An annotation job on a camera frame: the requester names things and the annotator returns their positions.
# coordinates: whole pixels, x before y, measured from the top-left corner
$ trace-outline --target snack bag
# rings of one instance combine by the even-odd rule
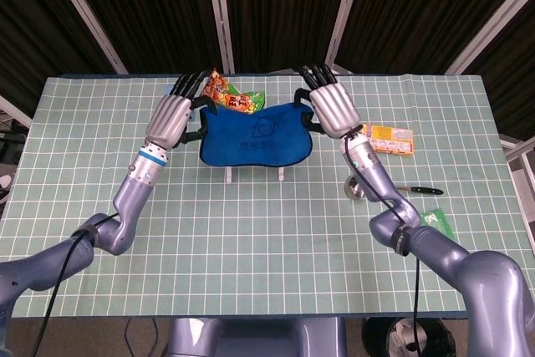
[[[266,103],[264,92],[246,92],[240,94],[236,87],[215,69],[211,72],[201,95],[209,96],[213,101],[228,109],[243,113],[254,113],[261,110]]]

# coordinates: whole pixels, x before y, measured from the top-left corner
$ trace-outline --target green grid mat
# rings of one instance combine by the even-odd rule
[[[298,76],[231,77],[291,102]],[[33,119],[0,231],[2,260],[65,239],[111,200],[172,78],[49,79]],[[445,212],[469,250],[506,252],[535,279],[532,249],[482,81],[475,76],[340,77],[363,121],[409,128],[415,154],[380,154],[396,183],[433,186],[408,195],[421,212]],[[196,129],[198,123],[191,124]],[[172,151],[132,248],[96,250],[64,283],[54,315],[374,314],[411,311],[415,259],[379,245],[369,219],[382,207],[344,196],[339,142],[313,135],[304,162],[275,169],[205,166],[198,143]],[[461,296],[426,267],[420,310],[463,311]],[[42,316],[50,295],[26,292],[13,315]]]

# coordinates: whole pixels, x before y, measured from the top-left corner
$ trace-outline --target white stand leg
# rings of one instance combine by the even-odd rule
[[[225,174],[227,177],[227,183],[232,183],[232,166],[225,167]]]

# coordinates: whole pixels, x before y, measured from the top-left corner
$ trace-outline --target blue ring band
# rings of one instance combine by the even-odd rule
[[[144,158],[147,158],[148,160],[153,161],[153,162],[157,163],[157,164],[160,165],[160,166],[166,166],[166,165],[167,165],[167,163],[164,162],[163,160],[158,159],[158,158],[155,158],[153,155],[151,155],[151,154],[147,154],[146,152],[144,152],[144,151],[142,151],[142,150],[140,150],[140,151],[137,153],[137,155],[141,155],[141,156],[143,156]]]

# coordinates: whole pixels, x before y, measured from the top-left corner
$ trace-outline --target black knife handle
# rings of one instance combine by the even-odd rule
[[[444,194],[443,190],[430,187],[411,187],[410,190],[412,192],[420,192],[421,194],[435,194],[436,196]]]

